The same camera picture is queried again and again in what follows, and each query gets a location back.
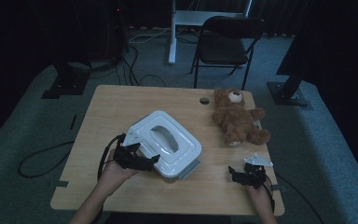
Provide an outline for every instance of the white lid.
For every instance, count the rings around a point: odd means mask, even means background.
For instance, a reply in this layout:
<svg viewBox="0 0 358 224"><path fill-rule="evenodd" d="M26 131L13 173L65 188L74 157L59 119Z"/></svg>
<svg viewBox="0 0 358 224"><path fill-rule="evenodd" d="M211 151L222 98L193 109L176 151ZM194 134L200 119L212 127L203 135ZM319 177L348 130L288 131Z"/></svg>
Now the white lid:
<svg viewBox="0 0 358 224"><path fill-rule="evenodd" d="M139 149L147 158L160 155L155 168L165 177L177 177L201 153L200 142L175 119L160 110L131 126L129 135L140 137L135 141L141 143Z"/></svg>

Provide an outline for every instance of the brown teddy bear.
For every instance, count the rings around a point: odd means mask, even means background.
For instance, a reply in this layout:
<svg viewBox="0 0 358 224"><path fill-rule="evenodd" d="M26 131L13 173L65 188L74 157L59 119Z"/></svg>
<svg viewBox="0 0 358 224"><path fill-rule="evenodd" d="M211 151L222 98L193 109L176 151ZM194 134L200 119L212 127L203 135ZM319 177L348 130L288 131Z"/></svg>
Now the brown teddy bear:
<svg viewBox="0 0 358 224"><path fill-rule="evenodd" d="M269 131L254 125L255 120L264 118L263 108L246 110L242 92L235 88L215 89L213 96L217 108L212 119L222 128L226 144L235 147L247 140L262 145L269 140Z"/></svg>

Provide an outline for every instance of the gray carpet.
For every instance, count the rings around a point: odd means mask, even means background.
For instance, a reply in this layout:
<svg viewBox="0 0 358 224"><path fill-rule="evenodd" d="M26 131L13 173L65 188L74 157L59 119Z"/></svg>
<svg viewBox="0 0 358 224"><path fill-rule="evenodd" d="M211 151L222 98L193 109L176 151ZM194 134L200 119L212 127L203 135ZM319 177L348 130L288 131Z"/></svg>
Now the gray carpet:
<svg viewBox="0 0 358 224"><path fill-rule="evenodd" d="M136 31L132 35L154 31ZM193 35L182 35L195 41ZM255 46L255 56L245 86L251 91L257 106L265 108L263 128L272 133L268 149L275 171L286 181L278 179L282 189L285 214L280 223L320 223L307 202L315 207L324 223L358 223L358 164L353 158L339 128L321 100L316 87L303 82L300 90L311 107L275 105L267 82L285 81L275 76L292 38L264 36ZM163 36L131 44L138 50L133 67L140 85L192 88L193 75L189 69L194 44L178 41L176 64L168 65L169 39ZM125 53L129 64L136 58L135 50ZM94 66L104 62L94 62ZM229 70L201 68L200 89L241 87L242 73L238 70L228 77ZM15 111L0 130L0 223L66 223L75 211L50 208L54 188L64 163L38 178L18 175L21 160L37 150L73 141L81 125L91 96L100 84L130 85L129 69L121 63L110 71L93 73L83 95L63 95L60 99L41 99L56 77L48 67L29 87ZM22 171L39 174L59 161L72 145L52 149L27 161ZM104 213L100 223L108 218ZM258 223L257 217L231 217L231 223Z"/></svg>

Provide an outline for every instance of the black chair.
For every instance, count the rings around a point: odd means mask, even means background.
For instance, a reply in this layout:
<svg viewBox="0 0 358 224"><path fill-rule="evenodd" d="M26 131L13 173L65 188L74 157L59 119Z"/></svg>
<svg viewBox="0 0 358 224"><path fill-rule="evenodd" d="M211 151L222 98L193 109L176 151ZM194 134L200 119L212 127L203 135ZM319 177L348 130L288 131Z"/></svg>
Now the black chair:
<svg viewBox="0 0 358 224"><path fill-rule="evenodd" d="M264 21L256 18L230 18L215 16L206 20L200 28L190 73L196 68L194 89L197 88L199 67L231 67L229 75L246 64L241 90L245 87L249 67L254 54L254 45L264 32Z"/></svg>

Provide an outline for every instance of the desk leg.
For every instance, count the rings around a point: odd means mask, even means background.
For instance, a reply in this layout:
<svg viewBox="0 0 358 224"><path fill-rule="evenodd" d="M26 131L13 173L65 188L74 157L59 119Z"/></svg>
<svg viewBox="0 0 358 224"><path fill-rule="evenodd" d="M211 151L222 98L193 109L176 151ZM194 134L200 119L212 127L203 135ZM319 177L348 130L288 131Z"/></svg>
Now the desk leg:
<svg viewBox="0 0 358 224"><path fill-rule="evenodd" d="M170 58L168 59L169 64L175 64L176 57L176 2L172 0L172 18L171 18L171 45L170 45Z"/></svg>
<svg viewBox="0 0 358 224"><path fill-rule="evenodd" d="M253 0L246 1L245 10L243 11L243 16L248 17L249 11L251 10Z"/></svg>

